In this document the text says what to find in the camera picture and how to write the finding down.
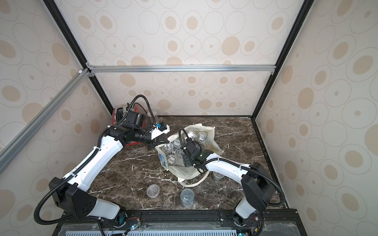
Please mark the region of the cream canvas tote bag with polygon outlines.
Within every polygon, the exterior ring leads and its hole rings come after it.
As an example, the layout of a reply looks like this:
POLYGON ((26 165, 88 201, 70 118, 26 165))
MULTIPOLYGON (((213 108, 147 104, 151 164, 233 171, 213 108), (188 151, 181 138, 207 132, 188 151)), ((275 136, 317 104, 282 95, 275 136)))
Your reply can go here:
POLYGON ((215 128, 202 124, 189 125, 168 137, 168 143, 155 147, 161 166, 178 178, 180 184, 204 173, 199 181, 206 179, 209 172, 204 168, 195 168, 206 158, 215 154, 222 156, 223 150, 215 141, 215 128))

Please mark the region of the clear seed jar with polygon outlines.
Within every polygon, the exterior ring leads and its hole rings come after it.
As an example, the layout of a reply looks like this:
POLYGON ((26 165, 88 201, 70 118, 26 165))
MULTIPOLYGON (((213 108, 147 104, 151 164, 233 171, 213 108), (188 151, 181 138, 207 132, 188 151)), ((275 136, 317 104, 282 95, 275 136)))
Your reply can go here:
POLYGON ((190 208, 195 202, 195 193, 190 188, 185 188, 180 194, 181 204, 185 208, 190 208))
POLYGON ((224 175, 217 173, 217 172, 213 172, 213 179, 215 181, 221 181, 221 180, 224 179, 224 175))
POLYGON ((148 186, 146 193, 149 198, 157 198, 160 193, 160 187, 156 184, 152 184, 148 186))

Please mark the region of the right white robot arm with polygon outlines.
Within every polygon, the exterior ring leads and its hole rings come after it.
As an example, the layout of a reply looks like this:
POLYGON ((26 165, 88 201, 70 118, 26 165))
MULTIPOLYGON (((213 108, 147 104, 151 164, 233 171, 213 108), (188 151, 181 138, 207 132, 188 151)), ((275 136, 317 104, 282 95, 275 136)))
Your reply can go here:
POLYGON ((232 217, 237 226, 246 225, 250 215, 256 211, 262 213, 269 206, 285 204, 283 190, 257 162, 252 165, 237 163, 207 149, 197 149, 192 153, 184 149, 183 161, 185 167, 219 173, 242 186, 244 198, 239 201, 232 217))

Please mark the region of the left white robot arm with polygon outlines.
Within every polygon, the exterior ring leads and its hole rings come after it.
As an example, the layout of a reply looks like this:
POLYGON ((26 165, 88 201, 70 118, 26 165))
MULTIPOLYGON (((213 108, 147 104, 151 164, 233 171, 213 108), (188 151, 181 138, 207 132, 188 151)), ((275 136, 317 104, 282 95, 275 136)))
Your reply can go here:
POLYGON ((130 142, 147 144, 154 148, 166 144, 164 137, 170 132, 167 124, 161 123, 149 132, 128 129, 121 125, 108 126, 100 135, 97 145, 72 171, 63 178, 53 178, 50 191, 41 199, 34 210, 34 220, 39 225, 53 225, 73 217, 103 218, 112 221, 115 227, 122 227, 127 221, 124 207, 90 195, 87 191, 106 164, 130 142), (43 205, 52 197, 57 207, 67 215, 55 220, 43 220, 40 216, 43 205))

